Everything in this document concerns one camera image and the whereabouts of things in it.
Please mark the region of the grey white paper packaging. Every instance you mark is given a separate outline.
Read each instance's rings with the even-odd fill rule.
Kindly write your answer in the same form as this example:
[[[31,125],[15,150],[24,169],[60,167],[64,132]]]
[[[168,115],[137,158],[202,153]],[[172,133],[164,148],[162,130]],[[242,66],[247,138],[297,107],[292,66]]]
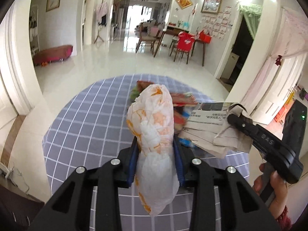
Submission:
[[[228,151],[249,153],[252,139],[228,123],[231,114],[253,123],[242,105],[223,103],[219,110],[193,110],[179,137],[220,159]]]

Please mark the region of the white orange plastic bag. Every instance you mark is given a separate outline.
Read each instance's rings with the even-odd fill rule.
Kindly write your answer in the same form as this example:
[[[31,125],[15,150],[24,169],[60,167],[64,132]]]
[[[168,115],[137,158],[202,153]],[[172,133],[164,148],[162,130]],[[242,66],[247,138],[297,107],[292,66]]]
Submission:
[[[126,123],[137,138],[135,184],[145,211],[157,216],[180,186],[173,151],[174,110],[165,85],[149,85],[128,108]]]

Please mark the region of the white panel door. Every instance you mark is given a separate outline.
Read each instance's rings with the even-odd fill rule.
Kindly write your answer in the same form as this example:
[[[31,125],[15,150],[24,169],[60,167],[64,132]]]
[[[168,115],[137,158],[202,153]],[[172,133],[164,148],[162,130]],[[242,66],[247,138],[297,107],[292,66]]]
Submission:
[[[307,52],[282,61],[274,81],[252,115],[254,122],[267,125],[274,119],[298,81],[306,56]]]

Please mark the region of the grey checked tablecloth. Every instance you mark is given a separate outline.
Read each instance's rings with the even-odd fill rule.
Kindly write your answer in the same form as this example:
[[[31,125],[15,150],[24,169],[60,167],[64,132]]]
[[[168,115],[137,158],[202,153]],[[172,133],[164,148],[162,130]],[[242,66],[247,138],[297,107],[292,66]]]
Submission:
[[[130,92],[137,81],[165,85],[169,91],[192,93],[199,102],[211,97],[187,82],[154,74],[126,74],[100,80],[69,101],[45,134],[42,146],[52,191],[79,166],[92,169],[118,156],[131,145],[133,135],[126,124]],[[152,218],[141,205],[135,186],[119,189],[123,230],[188,230],[193,194],[180,188],[172,203]]]

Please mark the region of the pink lace curtain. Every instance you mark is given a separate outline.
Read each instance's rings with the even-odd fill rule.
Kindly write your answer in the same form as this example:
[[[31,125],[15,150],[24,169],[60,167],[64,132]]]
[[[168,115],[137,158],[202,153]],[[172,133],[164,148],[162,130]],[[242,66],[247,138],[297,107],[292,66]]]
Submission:
[[[241,101],[249,114],[267,91],[282,62],[303,53],[307,53],[307,17],[284,7],[274,47]]]

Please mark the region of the wooden dining table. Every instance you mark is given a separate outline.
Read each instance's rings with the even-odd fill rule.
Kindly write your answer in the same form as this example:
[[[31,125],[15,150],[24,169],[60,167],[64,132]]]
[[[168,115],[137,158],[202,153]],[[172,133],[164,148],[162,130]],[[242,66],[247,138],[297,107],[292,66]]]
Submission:
[[[202,66],[204,67],[206,44],[209,44],[211,42],[210,35],[205,34],[204,31],[199,32],[197,35],[193,35],[193,34],[187,33],[186,31],[176,29],[176,28],[164,29],[162,30],[162,35],[159,39],[156,50],[154,51],[154,54],[153,54],[154,57],[156,57],[165,35],[171,35],[173,37],[178,37],[178,40],[173,44],[173,46],[171,46],[171,53],[175,51],[175,56],[174,56],[173,61],[175,61],[179,53],[181,53],[182,55],[187,54],[186,63],[188,64],[189,57],[193,56],[196,42],[201,43],[203,45]]]

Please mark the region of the chair with red cover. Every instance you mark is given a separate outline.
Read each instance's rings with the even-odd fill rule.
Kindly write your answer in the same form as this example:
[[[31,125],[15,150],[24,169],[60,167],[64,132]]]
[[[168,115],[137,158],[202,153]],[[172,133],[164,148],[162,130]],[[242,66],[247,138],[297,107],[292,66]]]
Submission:
[[[193,44],[195,43],[195,35],[192,35],[190,33],[187,33],[185,31],[181,31],[178,34],[178,41],[173,45],[171,48],[170,55],[174,52],[175,56],[173,58],[173,61],[176,60],[178,55],[181,56],[181,59],[183,58],[184,54],[186,54],[186,64],[188,64],[189,61],[189,55],[191,54],[191,50],[193,47]]]

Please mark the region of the green door valance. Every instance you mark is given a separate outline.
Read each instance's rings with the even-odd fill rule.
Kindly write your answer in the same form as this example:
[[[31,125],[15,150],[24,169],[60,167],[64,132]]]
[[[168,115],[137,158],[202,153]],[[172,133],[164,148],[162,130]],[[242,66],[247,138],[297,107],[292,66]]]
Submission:
[[[239,11],[243,15],[249,33],[254,40],[257,34],[260,17],[263,7],[257,4],[243,5],[239,4]]]

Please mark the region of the wooden dining chair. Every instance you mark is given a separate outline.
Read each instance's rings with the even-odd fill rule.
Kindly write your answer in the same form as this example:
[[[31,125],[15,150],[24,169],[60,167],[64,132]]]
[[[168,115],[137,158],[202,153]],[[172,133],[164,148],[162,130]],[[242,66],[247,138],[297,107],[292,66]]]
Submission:
[[[145,32],[143,32],[143,26],[141,25],[139,27],[139,40],[138,40],[138,43],[136,45],[135,53],[137,53],[139,51],[141,44],[145,43],[146,45],[150,46],[150,51],[151,51],[152,55],[154,55],[155,42],[156,42],[156,37],[153,37],[149,34],[145,34]]]

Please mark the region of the red velvet bench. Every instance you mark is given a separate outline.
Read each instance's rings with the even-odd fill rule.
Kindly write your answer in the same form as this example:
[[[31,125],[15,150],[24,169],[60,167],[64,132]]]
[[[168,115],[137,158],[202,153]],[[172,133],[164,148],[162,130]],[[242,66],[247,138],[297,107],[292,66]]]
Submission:
[[[72,45],[62,45],[50,49],[44,49],[42,51],[39,51],[36,53],[33,58],[33,64],[36,65],[42,65],[42,64],[48,64],[51,62],[58,62],[61,60],[68,59],[73,52],[73,46]]]

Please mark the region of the coat rack with clothes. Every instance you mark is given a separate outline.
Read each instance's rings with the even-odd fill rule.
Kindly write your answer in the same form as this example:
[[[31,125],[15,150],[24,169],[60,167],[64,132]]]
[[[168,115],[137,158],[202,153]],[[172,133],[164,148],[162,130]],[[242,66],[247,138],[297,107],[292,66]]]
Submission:
[[[94,43],[96,43],[98,40],[101,40],[104,42],[104,39],[100,36],[100,31],[103,27],[106,27],[106,21],[107,21],[107,15],[108,15],[108,3],[105,0],[102,0],[102,2],[97,6],[95,10],[96,14],[96,22],[98,25],[98,32],[97,36],[95,38]]]

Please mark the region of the framed painting right wall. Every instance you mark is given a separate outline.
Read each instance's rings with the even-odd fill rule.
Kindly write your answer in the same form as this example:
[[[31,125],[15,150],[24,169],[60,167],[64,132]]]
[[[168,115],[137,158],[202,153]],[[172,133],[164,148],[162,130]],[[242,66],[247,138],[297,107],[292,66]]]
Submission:
[[[217,14],[222,0],[204,0],[201,13]]]

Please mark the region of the gold diamond wall decoration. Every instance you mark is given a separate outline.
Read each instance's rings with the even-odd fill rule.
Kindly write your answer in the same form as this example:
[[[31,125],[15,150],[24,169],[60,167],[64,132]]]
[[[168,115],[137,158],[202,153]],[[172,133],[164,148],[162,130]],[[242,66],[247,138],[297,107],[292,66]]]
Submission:
[[[181,9],[188,8],[193,5],[191,0],[175,0]]]

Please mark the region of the framed picture left wall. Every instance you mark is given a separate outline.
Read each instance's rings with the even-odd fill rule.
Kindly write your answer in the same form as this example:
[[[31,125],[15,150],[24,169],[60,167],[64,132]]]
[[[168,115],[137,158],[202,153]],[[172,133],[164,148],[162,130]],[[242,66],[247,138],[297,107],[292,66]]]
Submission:
[[[46,12],[57,9],[60,6],[61,0],[47,0],[46,2]]]

